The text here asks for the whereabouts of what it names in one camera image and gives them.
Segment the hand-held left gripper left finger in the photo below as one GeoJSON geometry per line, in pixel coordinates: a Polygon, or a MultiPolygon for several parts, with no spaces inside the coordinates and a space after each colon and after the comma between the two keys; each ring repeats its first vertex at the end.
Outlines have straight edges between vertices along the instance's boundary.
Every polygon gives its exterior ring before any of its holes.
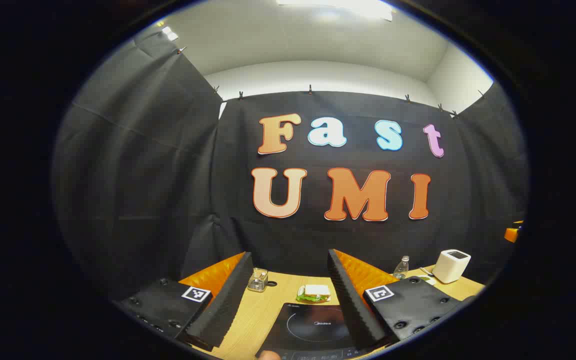
{"type": "Polygon", "coordinates": [[[182,280],[158,278],[115,305],[162,337],[211,352],[233,325],[253,269],[242,251],[182,280]]]}

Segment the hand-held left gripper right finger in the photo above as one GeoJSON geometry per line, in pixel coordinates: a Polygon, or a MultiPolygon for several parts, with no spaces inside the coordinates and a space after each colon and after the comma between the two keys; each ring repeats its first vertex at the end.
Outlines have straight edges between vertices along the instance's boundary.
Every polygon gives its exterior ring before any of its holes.
{"type": "Polygon", "coordinates": [[[327,253],[327,268],[350,337],[361,350],[405,341],[474,299],[458,300],[420,276],[397,279],[336,249],[327,253]]]}

